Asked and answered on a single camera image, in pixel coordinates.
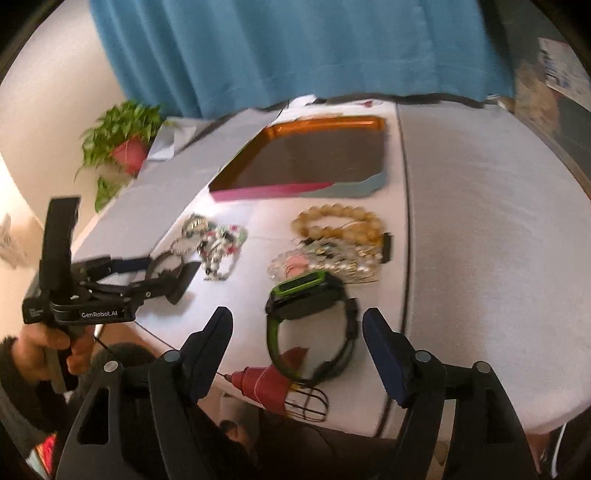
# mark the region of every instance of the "sleeve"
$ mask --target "sleeve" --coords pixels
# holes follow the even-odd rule
[[[36,387],[21,376],[12,360],[15,338],[0,343],[0,421],[23,456],[67,422],[66,401],[49,382]]]

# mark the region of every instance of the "person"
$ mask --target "person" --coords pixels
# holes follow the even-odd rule
[[[92,355],[95,344],[94,327],[88,327],[76,340],[62,331],[42,323],[24,325],[18,335],[7,337],[0,343],[0,478],[2,480],[38,480],[39,476],[27,465],[25,458],[31,450],[56,433],[51,460],[51,473],[56,474],[61,452],[76,414],[89,392],[96,374],[110,360],[125,367],[142,365],[154,360],[151,352],[131,343],[112,345]],[[53,392],[44,348],[67,349],[70,373],[82,375],[78,388],[70,400]],[[211,430],[217,463],[223,463],[253,478],[248,453],[241,443],[243,435],[233,428],[220,430],[201,409],[193,409],[204,428]]]
[[[0,477],[36,478],[26,464],[31,449],[67,423],[67,405],[53,393],[44,348],[67,349],[67,366],[74,375],[90,367],[93,330],[71,341],[62,331],[42,323],[24,325],[17,338],[0,343]]]

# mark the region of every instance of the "white wall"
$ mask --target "white wall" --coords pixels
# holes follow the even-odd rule
[[[43,240],[41,223],[22,198],[0,155],[0,219],[6,213],[12,219],[11,232],[31,265],[13,270],[0,260],[0,340],[16,335],[21,328],[21,302],[37,270]]]
[[[82,195],[79,233],[94,215],[98,175],[80,134],[124,95],[100,44],[88,0],[65,0],[36,30],[0,84],[0,151],[33,212],[55,195]]]

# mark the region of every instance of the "orange tray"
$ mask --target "orange tray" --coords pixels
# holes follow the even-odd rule
[[[385,183],[386,122],[302,119],[264,128],[209,184],[216,200],[360,197]]]

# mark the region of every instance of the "table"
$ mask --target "table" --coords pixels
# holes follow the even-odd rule
[[[290,222],[305,209],[323,203],[340,202],[361,205],[373,210],[384,220],[394,236],[394,255],[383,265],[379,282],[347,286],[350,296],[358,299],[360,313],[379,307],[391,327],[399,330],[402,323],[406,287],[407,202],[404,163],[396,108],[383,102],[372,108],[352,104],[344,106],[309,106],[285,110],[275,122],[291,121],[301,116],[380,115],[388,124],[386,149],[387,185],[363,199],[287,198],[244,200],[216,203],[207,187],[185,208],[164,236],[154,255],[168,249],[178,238],[184,221],[191,213],[205,215],[218,223],[235,223],[248,230],[236,267],[223,282],[203,281],[200,271],[179,305],[165,300],[146,303],[138,311],[137,322],[158,338],[179,348],[189,334],[201,330],[217,306],[226,306],[234,318],[234,333],[220,365],[221,373],[232,373],[245,367],[270,364],[265,341],[265,302],[274,281],[267,274],[273,258],[296,247]],[[344,341],[345,316],[341,305],[297,322],[285,322],[280,329],[280,346],[285,351],[293,346],[309,347],[306,368],[314,368],[336,354]],[[215,385],[232,395],[239,391],[216,376]],[[386,393],[360,336],[352,362],[338,378],[318,386],[329,398],[330,408],[323,427],[343,432],[372,436],[376,433],[386,402]]]
[[[549,432],[591,404],[591,202],[501,108],[401,105],[400,122],[406,335],[448,364],[489,362],[524,429]]]
[[[408,225],[402,211],[402,205],[406,205],[404,165],[401,139],[393,128],[390,142],[395,156],[388,172],[393,183],[360,204],[387,219],[395,236],[394,260],[387,265],[387,277],[377,293],[355,292],[363,297],[362,307],[375,302],[392,328],[402,328],[403,305],[397,303],[397,298],[402,299],[400,279],[410,249],[405,333],[414,347],[432,351],[450,364],[470,366],[480,359],[488,361],[527,431],[547,432],[572,419],[591,403],[589,199],[542,140],[500,108],[473,109],[442,102],[401,105],[398,116],[389,115],[391,122],[400,121],[404,139],[411,236],[405,244]],[[232,158],[240,143],[244,144],[256,129],[276,116],[257,113],[250,124],[237,116],[211,133],[208,141]],[[232,142],[236,143],[233,151],[228,146]],[[209,163],[199,171],[189,168],[197,160],[200,165]],[[199,207],[207,210],[203,213],[249,228],[251,237],[238,264],[238,268],[246,269],[252,262],[268,261],[289,248],[289,220],[303,208],[322,203],[283,199],[216,205],[206,193],[199,192],[201,187],[191,193],[189,184],[198,183],[199,178],[207,183],[223,166],[210,161],[201,142],[181,153],[176,163],[161,168],[175,165],[186,173],[186,182],[178,173],[171,178],[156,172],[150,190],[146,179],[138,179],[96,224],[77,257],[142,255],[157,244],[162,249],[178,233],[181,219]],[[184,192],[182,206],[176,197],[166,201],[172,192]],[[164,210],[164,205],[174,202],[174,209]],[[399,215],[393,211],[396,208],[400,209]],[[158,215],[146,215],[147,210]],[[157,228],[150,230],[155,223]],[[265,227],[269,223],[272,229]],[[240,350],[248,350],[251,365],[268,364],[262,305],[271,283],[264,268],[260,267],[256,275],[261,279],[261,284],[255,286],[256,298],[244,299],[253,308],[252,316],[242,314],[242,309],[239,315],[236,298],[229,299],[228,306],[235,314],[235,334],[231,351],[222,363],[224,373],[246,366],[236,354]],[[229,282],[237,285],[239,277]],[[235,288],[245,287],[240,284]],[[199,293],[203,282],[195,280],[193,288],[199,294],[193,299],[195,303],[203,298]],[[208,293],[216,300],[222,298],[216,289],[223,287],[205,288],[211,289]],[[139,321],[180,346],[183,337],[203,326],[214,303],[212,300],[202,313],[196,310],[185,318],[166,302],[152,302],[140,311]],[[394,314],[386,312],[389,308]],[[164,313],[171,316],[163,318]],[[343,322],[341,317],[318,320],[315,332],[318,337],[336,332],[336,339],[341,340],[344,324],[337,324],[339,321]],[[310,330],[305,327],[310,325],[304,323],[301,332],[286,330],[282,340],[287,344],[308,341]],[[254,348],[249,347],[249,339],[254,341]],[[330,348],[337,346],[336,339]],[[328,348],[327,343],[326,356],[331,353]],[[220,386],[229,388],[223,382]],[[332,405],[326,426],[375,433],[385,394],[360,345],[349,369],[327,384],[326,391],[331,396],[346,394],[343,403]],[[402,417],[399,409],[391,410],[386,436],[396,436]],[[444,417],[447,435],[449,419]]]

